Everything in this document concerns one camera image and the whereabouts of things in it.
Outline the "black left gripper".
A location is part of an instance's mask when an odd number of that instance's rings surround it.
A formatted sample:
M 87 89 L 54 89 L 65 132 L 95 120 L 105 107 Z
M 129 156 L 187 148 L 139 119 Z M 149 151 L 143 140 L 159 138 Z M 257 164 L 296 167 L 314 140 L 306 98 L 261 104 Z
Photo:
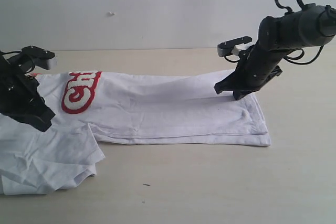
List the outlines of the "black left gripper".
M 38 94 L 37 80 L 28 75 L 34 69 L 33 59 L 21 51 L 1 52 L 1 108 L 15 109 L 31 103 L 30 111 L 3 115 L 46 132 L 55 113 Z

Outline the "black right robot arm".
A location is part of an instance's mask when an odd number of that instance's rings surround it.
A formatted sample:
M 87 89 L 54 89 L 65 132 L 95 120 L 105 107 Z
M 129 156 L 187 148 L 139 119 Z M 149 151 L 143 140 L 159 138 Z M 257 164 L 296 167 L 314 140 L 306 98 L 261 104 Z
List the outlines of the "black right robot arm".
M 259 25 L 258 39 L 243 36 L 218 44 L 217 53 L 227 58 L 235 55 L 236 68 L 214 85 L 217 94 L 233 92 L 235 100 L 259 91 L 274 77 L 282 74 L 281 60 L 298 64 L 290 54 L 308 47 L 324 48 L 335 37 L 335 9 L 330 5 L 307 4 L 299 12 L 282 17 L 267 16 Z

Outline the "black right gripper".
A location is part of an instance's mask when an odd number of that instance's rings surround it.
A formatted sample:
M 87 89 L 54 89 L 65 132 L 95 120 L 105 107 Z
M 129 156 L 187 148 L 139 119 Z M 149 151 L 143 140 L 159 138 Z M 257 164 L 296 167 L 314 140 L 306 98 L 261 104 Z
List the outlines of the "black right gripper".
M 224 91 L 233 91 L 234 99 L 240 100 L 260 91 L 274 77 L 282 74 L 278 65 L 284 56 L 284 50 L 266 50 L 255 44 L 242 66 L 239 78 L 236 73 L 231 73 L 215 83 L 215 92 L 220 94 Z

